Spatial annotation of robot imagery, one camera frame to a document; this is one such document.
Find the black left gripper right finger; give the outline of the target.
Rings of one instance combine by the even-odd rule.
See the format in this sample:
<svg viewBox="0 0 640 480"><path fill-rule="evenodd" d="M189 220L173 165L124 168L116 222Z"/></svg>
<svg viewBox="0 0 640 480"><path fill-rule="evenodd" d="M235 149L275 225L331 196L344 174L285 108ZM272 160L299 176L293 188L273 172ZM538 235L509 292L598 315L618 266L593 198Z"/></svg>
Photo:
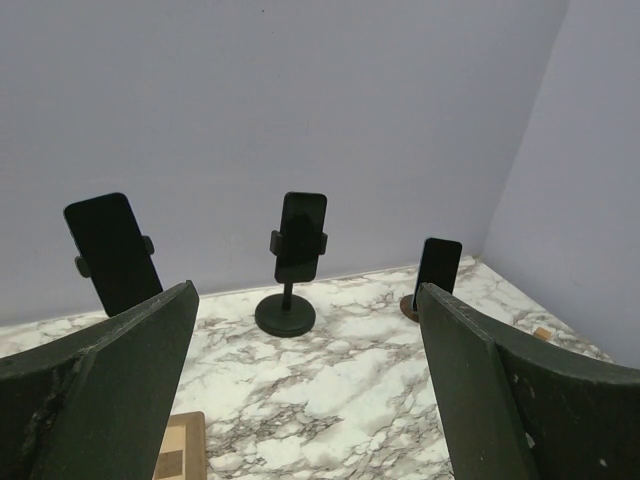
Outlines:
<svg viewBox="0 0 640 480"><path fill-rule="evenodd" d="M433 284L417 305L455 478L638 478L638 370L540 340Z"/></svg>

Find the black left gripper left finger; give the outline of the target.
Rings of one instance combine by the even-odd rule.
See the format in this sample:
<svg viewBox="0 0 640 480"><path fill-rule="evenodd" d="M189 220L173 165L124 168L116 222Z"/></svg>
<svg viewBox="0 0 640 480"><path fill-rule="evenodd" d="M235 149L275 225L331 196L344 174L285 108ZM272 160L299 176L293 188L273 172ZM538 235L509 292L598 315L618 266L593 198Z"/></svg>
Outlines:
<svg viewBox="0 0 640 480"><path fill-rule="evenodd" d="M198 305L186 281L2 358L2 478L152 478Z"/></svg>

